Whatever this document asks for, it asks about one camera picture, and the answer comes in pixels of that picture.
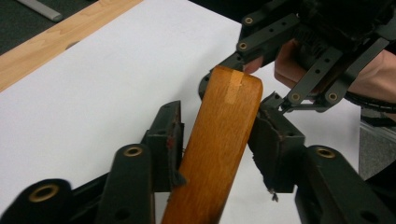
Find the white paper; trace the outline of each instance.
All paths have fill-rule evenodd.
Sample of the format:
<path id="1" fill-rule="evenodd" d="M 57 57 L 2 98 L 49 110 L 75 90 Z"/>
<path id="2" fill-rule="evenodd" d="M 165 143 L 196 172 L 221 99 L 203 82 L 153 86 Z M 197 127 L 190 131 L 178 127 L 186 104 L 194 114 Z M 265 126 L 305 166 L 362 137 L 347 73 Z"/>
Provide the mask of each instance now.
<path id="1" fill-rule="evenodd" d="M 198 84 L 234 52 L 239 31 L 238 23 L 189 1 L 145 0 L 1 92 L 0 213 L 42 179 L 76 188 L 108 172 L 114 152 L 139 143 L 168 102 L 181 100 L 186 145 L 201 103 Z M 269 65 L 255 74 L 264 95 L 285 95 L 272 73 Z M 358 167 L 356 106 L 342 102 L 288 118 L 308 146 L 338 149 Z M 251 157 L 247 149 L 221 223 L 300 223 L 293 195 L 273 203 Z"/>

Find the wood grain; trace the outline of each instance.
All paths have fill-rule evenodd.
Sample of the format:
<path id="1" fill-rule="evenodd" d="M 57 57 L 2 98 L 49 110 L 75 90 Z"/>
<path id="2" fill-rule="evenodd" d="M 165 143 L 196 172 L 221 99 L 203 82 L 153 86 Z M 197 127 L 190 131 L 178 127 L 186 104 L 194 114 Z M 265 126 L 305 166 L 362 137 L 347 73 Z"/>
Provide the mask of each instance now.
<path id="1" fill-rule="evenodd" d="M 99 0 L 0 56 L 0 92 L 142 0 Z"/>
<path id="2" fill-rule="evenodd" d="M 172 192 L 163 223 L 218 223 L 256 117 L 262 82 L 216 67 L 179 171 L 188 183 Z"/>

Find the wooden block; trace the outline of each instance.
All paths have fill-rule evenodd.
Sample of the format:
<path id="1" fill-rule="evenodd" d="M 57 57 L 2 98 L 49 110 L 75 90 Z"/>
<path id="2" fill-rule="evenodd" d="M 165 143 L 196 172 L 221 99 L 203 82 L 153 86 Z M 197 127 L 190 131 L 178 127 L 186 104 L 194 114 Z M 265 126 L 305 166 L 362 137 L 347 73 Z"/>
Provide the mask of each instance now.
<path id="1" fill-rule="evenodd" d="M 163 223 L 218 223 L 262 98 L 262 82 L 218 66 L 208 83 Z"/>
<path id="2" fill-rule="evenodd" d="M 141 1 L 99 0 L 1 55 L 0 92 Z"/>

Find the white table surface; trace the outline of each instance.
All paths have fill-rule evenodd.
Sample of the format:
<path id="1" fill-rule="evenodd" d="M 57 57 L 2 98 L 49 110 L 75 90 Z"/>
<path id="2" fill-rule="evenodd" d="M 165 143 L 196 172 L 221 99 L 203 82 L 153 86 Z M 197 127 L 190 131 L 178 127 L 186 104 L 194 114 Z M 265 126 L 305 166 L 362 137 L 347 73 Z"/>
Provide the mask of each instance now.
<path id="1" fill-rule="evenodd" d="M 234 52 L 240 25 L 186 0 L 145 0 L 0 93 L 0 213 L 31 184 L 62 178 L 76 188 L 108 172 L 114 152 L 139 143 L 161 105 L 182 102 L 185 145 L 198 84 Z M 270 64 L 254 75 L 263 97 L 288 89 Z M 341 151 L 357 169 L 360 110 L 341 102 L 288 118 L 306 145 Z M 221 223 L 300 223 L 294 196 L 279 203 L 247 148 Z M 157 221 L 166 195 L 157 195 Z"/>

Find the wooden plank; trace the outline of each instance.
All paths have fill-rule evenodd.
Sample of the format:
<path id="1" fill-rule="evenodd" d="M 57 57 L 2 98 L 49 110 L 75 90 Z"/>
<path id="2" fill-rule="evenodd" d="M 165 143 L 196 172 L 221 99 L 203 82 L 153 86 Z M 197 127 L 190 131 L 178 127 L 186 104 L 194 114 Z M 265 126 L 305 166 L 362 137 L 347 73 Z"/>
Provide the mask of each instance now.
<path id="1" fill-rule="evenodd" d="M 0 56 L 0 92 L 142 0 L 99 0 Z"/>
<path id="2" fill-rule="evenodd" d="M 163 223 L 218 223 L 256 117 L 262 82 L 216 67 L 179 171 L 188 183 L 172 192 Z"/>

